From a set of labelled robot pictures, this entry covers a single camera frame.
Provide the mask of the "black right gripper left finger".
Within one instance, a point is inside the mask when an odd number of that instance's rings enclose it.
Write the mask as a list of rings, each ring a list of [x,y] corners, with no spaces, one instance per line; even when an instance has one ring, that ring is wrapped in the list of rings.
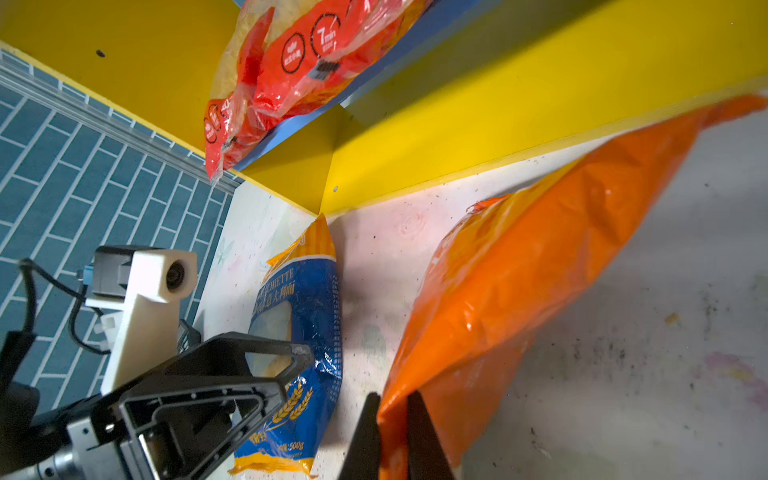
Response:
[[[381,458],[381,438],[376,421],[381,397],[367,395],[338,480],[377,480]]]

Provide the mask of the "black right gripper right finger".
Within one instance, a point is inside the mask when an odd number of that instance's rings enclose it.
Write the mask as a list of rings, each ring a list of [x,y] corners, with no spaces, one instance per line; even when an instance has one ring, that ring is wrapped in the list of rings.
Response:
[[[455,479],[419,391],[407,399],[407,445],[410,480]]]

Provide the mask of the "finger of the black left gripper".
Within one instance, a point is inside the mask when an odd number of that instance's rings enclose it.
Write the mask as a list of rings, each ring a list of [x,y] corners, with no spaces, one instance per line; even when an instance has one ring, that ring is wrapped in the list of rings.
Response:
[[[156,470],[154,479],[205,479],[283,401],[280,380],[256,376],[247,357],[266,339],[222,334],[150,370],[120,406]]]

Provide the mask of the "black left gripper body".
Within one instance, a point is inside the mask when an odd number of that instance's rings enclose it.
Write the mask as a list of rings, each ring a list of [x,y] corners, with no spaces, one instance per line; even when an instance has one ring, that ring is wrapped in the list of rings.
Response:
[[[12,331],[1,348],[1,477],[154,479],[137,427],[120,410],[153,372],[38,415],[39,391],[13,380],[35,340],[30,331]]]

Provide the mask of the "blue orecchiette pasta bag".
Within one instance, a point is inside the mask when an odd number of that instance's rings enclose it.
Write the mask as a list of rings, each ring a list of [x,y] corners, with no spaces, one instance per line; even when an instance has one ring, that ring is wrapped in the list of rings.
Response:
[[[248,333],[270,348],[247,360],[285,392],[236,450],[231,472],[309,475],[343,380],[337,256],[326,218],[318,216],[268,266]]]

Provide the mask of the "orange pasta bag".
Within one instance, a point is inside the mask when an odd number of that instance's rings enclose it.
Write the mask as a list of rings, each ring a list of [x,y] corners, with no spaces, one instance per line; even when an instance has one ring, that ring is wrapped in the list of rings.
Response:
[[[408,475],[420,394],[451,466],[482,434],[535,332],[631,239],[706,129],[760,112],[736,97],[612,138],[522,191],[475,204],[425,272],[377,412],[382,479]]]

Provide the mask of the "red macaroni bag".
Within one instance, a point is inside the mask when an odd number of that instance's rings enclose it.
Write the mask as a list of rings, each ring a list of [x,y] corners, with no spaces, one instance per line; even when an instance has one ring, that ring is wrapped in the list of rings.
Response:
[[[253,100],[275,10],[273,1],[245,2],[214,74],[203,118],[205,164],[213,183],[264,136]]]
[[[248,1],[240,10],[223,90],[265,129],[327,104],[388,53],[428,1]]]

